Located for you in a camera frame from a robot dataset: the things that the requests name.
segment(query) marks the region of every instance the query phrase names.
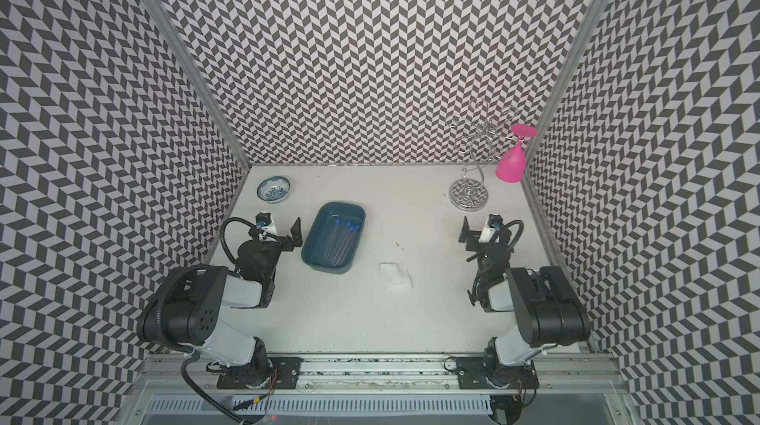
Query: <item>white napkin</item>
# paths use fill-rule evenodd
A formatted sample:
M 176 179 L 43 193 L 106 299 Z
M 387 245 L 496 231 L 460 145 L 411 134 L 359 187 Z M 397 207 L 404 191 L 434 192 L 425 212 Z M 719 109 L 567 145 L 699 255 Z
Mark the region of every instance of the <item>white napkin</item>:
M 380 275 L 382 275 L 385 285 L 388 287 L 399 290 L 408 290 L 412 287 L 412 279 L 409 278 L 409 272 L 397 263 L 381 263 Z

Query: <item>black cable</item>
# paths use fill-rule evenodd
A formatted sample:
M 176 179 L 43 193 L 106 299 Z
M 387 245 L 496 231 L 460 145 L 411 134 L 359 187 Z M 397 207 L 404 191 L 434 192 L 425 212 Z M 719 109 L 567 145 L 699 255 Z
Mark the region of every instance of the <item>black cable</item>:
M 200 395 L 206 402 L 213 405 L 216 410 L 222 412 L 227 417 L 235 420 L 237 423 L 241 423 L 242 425 L 252 425 L 255 422 L 247 422 L 245 420 L 242 420 L 242 418 L 238 417 L 231 411 L 224 408 L 223 405 L 219 404 L 217 401 L 212 399 L 206 392 L 204 392 L 203 389 L 198 387 L 198 384 L 192 381 L 192 379 L 190 378 L 190 375 L 188 374 L 187 367 L 189 364 L 192 364 L 195 361 L 197 361 L 200 358 L 201 354 L 198 351 L 196 351 L 194 347 L 185 346 L 182 344 L 176 344 L 175 342 L 172 342 L 171 339 L 169 339 L 169 335 L 166 334 L 166 327 L 164 326 L 164 321 L 163 321 L 163 308 L 164 306 L 166 306 L 166 301 L 169 299 L 169 296 L 174 292 L 176 287 L 179 287 L 180 285 L 182 285 L 184 281 L 186 281 L 186 278 L 188 277 L 188 275 L 190 275 L 194 271 L 205 270 L 206 268 L 208 268 L 208 266 L 205 266 L 205 265 L 196 265 L 196 266 L 186 267 L 186 268 L 175 268 L 169 273 L 169 275 L 166 277 L 166 280 L 164 280 L 161 286 L 158 288 L 158 292 L 156 293 L 157 295 L 156 306 L 154 307 L 156 310 L 155 320 L 156 320 L 156 330 L 158 334 L 158 343 L 174 351 L 192 354 L 190 357 L 188 357 L 185 360 L 185 362 L 182 363 L 182 365 L 179 368 L 180 373 L 182 373 L 182 378 L 185 380 L 185 382 L 187 382 L 187 385 L 189 385 L 190 388 L 193 389 L 195 393 Z
M 248 407 L 250 407 L 251 405 L 255 405 L 255 404 L 257 404 L 258 402 L 260 402 L 260 401 L 264 400 L 264 397 L 266 397 L 267 395 L 269 395 L 269 393 L 266 393 L 266 394 L 264 394 L 264 395 L 260 395 L 260 396 L 258 396 L 258 397 L 254 397 L 254 398 L 252 398 L 251 400 L 247 400 L 247 401 L 245 401 L 245 402 L 240 402 L 240 403 L 239 403 L 239 404 L 237 404 L 235 407 L 233 407 L 233 412 L 234 412 L 234 411 L 239 411 L 239 410 L 242 410 L 242 409 L 244 409 L 244 408 L 248 408 Z
M 224 253 L 227 255 L 227 258 L 230 259 L 230 261 L 235 265 L 237 262 L 237 259 L 233 257 L 233 253 L 230 251 L 230 248 L 227 246 L 227 239 L 224 235 L 224 230 L 227 228 L 227 225 L 230 222 L 240 222 L 242 224 L 247 225 L 248 227 L 252 229 L 256 229 L 256 224 L 253 224 L 251 221 L 246 221 L 243 218 L 229 218 L 226 221 L 222 222 L 222 227 L 219 228 L 219 242 L 222 244 L 222 249 L 224 250 Z
M 234 414 L 232 411 L 230 411 L 228 408 L 226 408 L 224 405 L 220 404 L 219 402 L 215 401 L 209 394 L 207 394 L 203 389 L 201 389 L 198 384 L 193 382 L 193 380 L 190 378 L 190 375 L 188 374 L 188 366 L 198 359 L 200 359 L 201 354 L 198 354 L 197 351 L 195 351 L 190 357 L 188 357 L 185 362 L 182 363 L 182 365 L 179 367 L 179 372 L 182 374 L 182 378 L 187 382 L 187 385 L 190 386 L 190 389 L 193 389 L 196 394 L 200 395 L 204 401 L 211 404 L 216 410 L 220 411 L 221 413 L 225 414 L 227 417 L 229 417 L 232 420 L 235 420 L 237 423 L 240 423 L 241 425 L 253 425 L 255 422 L 251 422 L 248 420 L 243 419 L 237 414 Z
M 269 237 L 270 239 L 274 239 L 275 246 L 279 247 L 283 244 L 283 241 L 280 240 L 280 238 L 276 235 L 272 235 L 271 233 L 267 232 L 266 230 L 261 230 L 261 233 L 264 235 L 264 237 Z
M 528 405 L 532 404 L 534 400 L 536 400 L 536 395 L 538 394 L 538 388 L 533 389 L 533 396 L 530 398 L 530 402 L 525 402 L 525 399 L 523 398 L 523 408 L 526 408 Z
M 207 267 L 208 266 L 205 265 L 196 265 L 192 267 L 175 268 L 169 273 L 169 275 L 167 275 L 166 280 L 163 281 L 161 286 L 158 287 L 154 314 L 154 319 L 156 321 L 156 331 L 158 334 L 158 344 L 166 347 L 167 349 L 188 354 L 191 354 L 193 351 L 195 351 L 195 348 L 193 347 L 183 346 L 181 344 L 172 342 L 169 339 L 169 335 L 166 335 L 166 327 L 163 324 L 163 308 L 166 306 L 166 301 L 169 299 L 169 296 L 172 294 L 172 292 L 174 292 L 175 288 L 180 286 L 189 274 L 197 270 L 204 270 Z
M 446 357 L 446 358 L 443 360 L 443 368 L 444 368 L 444 369 L 446 369 L 446 371 L 447 371 L 447 372 L 450 372 L 450 373 L 456 374 L 456 373 L 458 372 L 458 370 L 456 370 L 456 369 L 454 369 L 454 370 L 451 370 L 451 369 L 449 369 L 448 367 L 446 367 L 446 361 L 448 361 L 449 359 L 453 359 L 453 360 L 454 360 L 454 363 L 456 363 L 456 360 L 457 360 L 457 358 L 456 358 L 455 356 L 449 356 L 449 357 Z
M 213 366 L 213 365 L 214 365 L 213 362 L 206 364 L 206 372 L 207 373 L 218 374 L 218 373 L 222 372 L 221 366 L 219 367 L 219 369 L 211 369 L 209 367 L 209 366 Z
M 499 278 L 493 278 L 489 282 L 487 282 L 484 286 L 481 286 L 481 280 L 482 275 L 480 275 L 480 272 L 475 274 L 475 280 L 473 281 L 473 290 L 476 291 L 476 294 L 470 293 L 470 291 L 467 291 L 467 295 L 470 297 L 470 303 L 475 306 L 475 303 L 478 301 L 483 301 L 483 298 L 485 298 L 488 295 L 488 290 L 490 290 L 492 287 L 497 286 L 498 284 L 505 281 L 503 277 Z
M 522 236 L 523 230 L 525 229 L 525 223 L 520 220 L 515 221 L 509 221 L 507 224 L 504 224 L 502 226 L 501 232 L 508 232 L 509 228 L 512 226 L 518 226 L 518 231 L 515 234 L 515 236 L 510 240 L 509 244 L 507 244 L 507 247 L 502 250 L 502 253 L 493 261 L 493 265 L 496 265 L 502 258 L 504 258 L 505 255 L 507 255 L 509 252 L 512 251 L 512 249 L 515 249 L 515 245 L 517 244 L 518 240 L 520 240 L 520 237 Z M 496 233 L 491 236 L 490 242 L 496 241 Z M 471 256 L 467 259 L 467 261 L 474 260 L 478 258 L 481 255 L 484 255 L 486 252 L 485 248 L 483 250 L 480 250 L 480 252 L 476 253 L 475 255 Z M 467 296 L 470 298 L 470 303 L 475 306 L 475 303 L 478 301 L 482 301 L 483 297 L 488 294 L 488 290 L 493 285 L 497 285 L 502 282 L 502 280 L 494 281 L 492 285 L 487 285 L 487 288 L 480 288 L 480 279 L 482 277 L 482 272 L 479 271 L 475 274 L 475 279 L 473 280 L 473 287 L 472 290 L 469 290 L 467 292 Z

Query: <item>red wire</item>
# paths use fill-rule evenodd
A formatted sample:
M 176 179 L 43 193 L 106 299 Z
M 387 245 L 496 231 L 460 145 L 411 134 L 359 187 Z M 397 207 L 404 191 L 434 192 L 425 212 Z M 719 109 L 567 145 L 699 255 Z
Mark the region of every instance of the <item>red wire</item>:
M 272 376 L 269 376 L 269 392 L 267 392 L 267 403 L 264 404 L 264 413 L 267 413 L 267 410 L 269 409 L 269 399 L 272 396 L 272 389 L 274 389 L 274 382 L 277 381 L 277 369 L 274 370 L 274 379 L 272 379 Z

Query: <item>mounting plate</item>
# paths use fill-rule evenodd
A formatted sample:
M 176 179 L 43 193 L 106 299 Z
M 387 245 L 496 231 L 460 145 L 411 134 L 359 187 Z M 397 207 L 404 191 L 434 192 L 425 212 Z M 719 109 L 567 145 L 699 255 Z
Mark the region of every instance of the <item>mounting plate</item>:
M 482 357 L 457 357 L 456 359 L 459 389 L 509 389 L 514 391 L 520 388 L 520 381 L 522 381 L 523 390 L 538 388 L 538 378 L 533 363 L 529 366 L 500 366 L 499 375 L 507 385 L 497 387 L 486 376 L 486 366 L 483 364 L 485 361 Z
M 301 362 L 303 359 L 300 357 L 270 357 L 269 360 L 272 363 L 271 376 L 274 377 L 274 371 L 277 371 L 277 380 L 274 382 L 275 389 L 293 390 L 296 388 L 296 382 L 298 382 L 298 376 L 301 372 Z M 217 389 L 225 390 L 262 390 L 268 389 L 269 383 L 264 384 L 263 387 L 255 388 L 250 387 L 252 377 L 247 376 L 242 370 L 235 370 L 231 367 L 230 371 L 219 375 L 217 382 Z

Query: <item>round metal base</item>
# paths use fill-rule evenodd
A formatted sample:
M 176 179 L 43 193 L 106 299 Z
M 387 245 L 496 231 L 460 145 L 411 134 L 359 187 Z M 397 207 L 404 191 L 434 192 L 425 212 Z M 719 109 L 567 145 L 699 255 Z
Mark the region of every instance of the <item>round metal base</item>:
M 463 211 L 478 211 L 488 202 L 488 190 L 480 181 L 466 177 L 451 184 L 448 198 Z

